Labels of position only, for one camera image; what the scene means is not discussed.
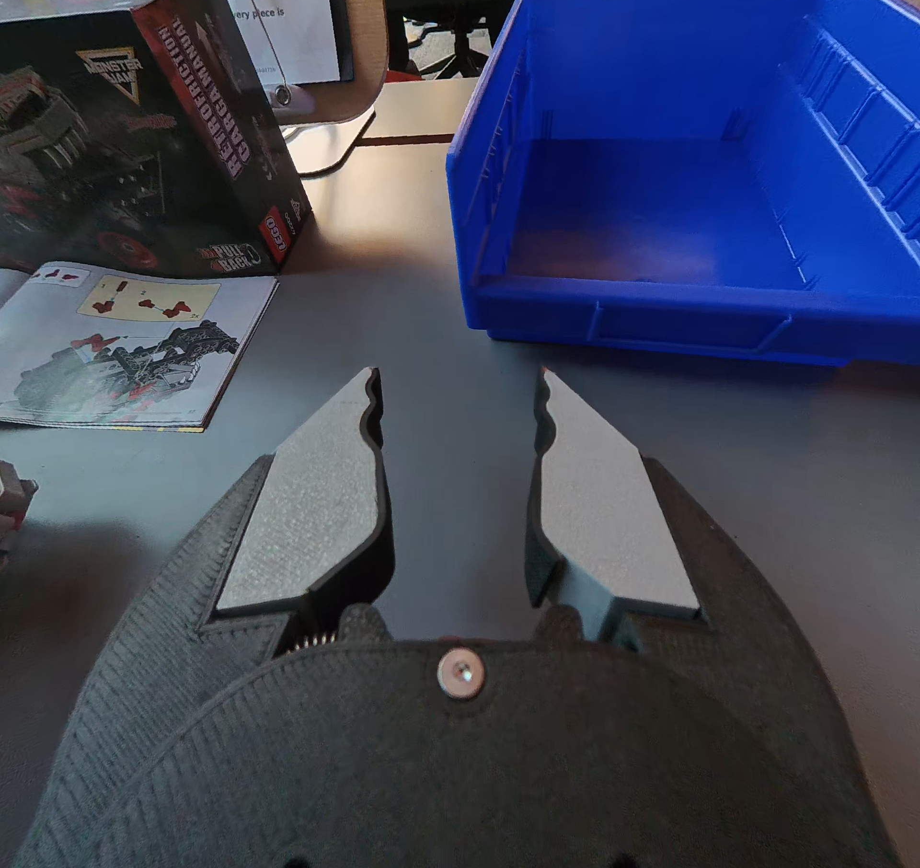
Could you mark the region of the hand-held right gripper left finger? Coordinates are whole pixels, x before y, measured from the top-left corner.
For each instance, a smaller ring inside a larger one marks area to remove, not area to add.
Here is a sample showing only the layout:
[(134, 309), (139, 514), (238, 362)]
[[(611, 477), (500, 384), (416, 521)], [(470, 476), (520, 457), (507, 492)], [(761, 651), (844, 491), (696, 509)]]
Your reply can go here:
[(340, 614), (395, 573), (379, 369), (362, 368), (282, 442), (216, 603), (218, 614)]

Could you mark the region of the computer monitor with wooden frame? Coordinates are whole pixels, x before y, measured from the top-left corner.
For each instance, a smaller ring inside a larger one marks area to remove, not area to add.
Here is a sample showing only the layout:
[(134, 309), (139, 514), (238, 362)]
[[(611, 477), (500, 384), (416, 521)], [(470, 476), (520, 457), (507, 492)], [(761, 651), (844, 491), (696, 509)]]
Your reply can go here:
[(283, 125), (342, 124), (373, 113), (385, 81), (384, 0), (227, 0)]

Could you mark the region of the open instruction booklet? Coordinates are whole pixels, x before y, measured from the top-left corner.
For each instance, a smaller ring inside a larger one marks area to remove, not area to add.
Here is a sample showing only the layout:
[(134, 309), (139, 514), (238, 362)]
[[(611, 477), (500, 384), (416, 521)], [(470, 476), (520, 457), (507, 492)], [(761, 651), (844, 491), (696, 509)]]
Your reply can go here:
[(278, 285), (4, 267), (1, 421), (200, 433)]

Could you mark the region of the black toy truck box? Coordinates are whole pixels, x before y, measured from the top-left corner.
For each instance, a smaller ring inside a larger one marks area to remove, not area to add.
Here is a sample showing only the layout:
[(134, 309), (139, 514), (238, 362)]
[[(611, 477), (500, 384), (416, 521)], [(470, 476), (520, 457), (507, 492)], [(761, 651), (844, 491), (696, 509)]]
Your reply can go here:
[(278, 274), (311, 218), (227, 0), (2, 0), (1, 265)]

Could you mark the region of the white monitor stand base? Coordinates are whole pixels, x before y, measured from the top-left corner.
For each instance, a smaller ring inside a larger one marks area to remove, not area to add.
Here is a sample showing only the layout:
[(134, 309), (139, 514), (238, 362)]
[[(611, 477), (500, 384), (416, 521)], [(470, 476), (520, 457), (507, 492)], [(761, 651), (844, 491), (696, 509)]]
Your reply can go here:
[(283, 126), (282, 137), (302, 179), (338, 169), (374, 120), (375, 107), (340, 123)]

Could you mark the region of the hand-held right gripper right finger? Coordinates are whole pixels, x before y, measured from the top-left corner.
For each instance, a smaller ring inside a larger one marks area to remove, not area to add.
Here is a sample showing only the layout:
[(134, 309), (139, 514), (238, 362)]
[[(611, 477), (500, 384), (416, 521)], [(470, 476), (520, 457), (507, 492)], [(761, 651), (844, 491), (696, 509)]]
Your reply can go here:
[(524, 585), (533, 609), (574, 608), (593, 642), (628, 613), (693, 621), (701, 612), (638, 448), (542, 368), (525, 511)]

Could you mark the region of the grey toy truck model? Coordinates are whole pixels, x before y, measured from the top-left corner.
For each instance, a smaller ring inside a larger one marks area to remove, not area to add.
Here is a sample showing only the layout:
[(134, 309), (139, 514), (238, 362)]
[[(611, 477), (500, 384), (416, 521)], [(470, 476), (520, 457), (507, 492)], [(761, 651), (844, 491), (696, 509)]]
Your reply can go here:
[(22, 479), (15, 466), (1, 461), (1, 569), (9, 562), (29, 506), (39, 490), (39, 484), (30, 479)]

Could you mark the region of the blue plastic storage bin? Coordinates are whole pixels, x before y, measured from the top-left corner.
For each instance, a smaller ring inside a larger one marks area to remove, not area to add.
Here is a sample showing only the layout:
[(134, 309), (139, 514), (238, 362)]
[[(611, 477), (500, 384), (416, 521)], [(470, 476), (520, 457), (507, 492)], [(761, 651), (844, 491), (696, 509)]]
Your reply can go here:
[(515, 0), (446, 155), (470, 329), (919, 361), (906, 0)]

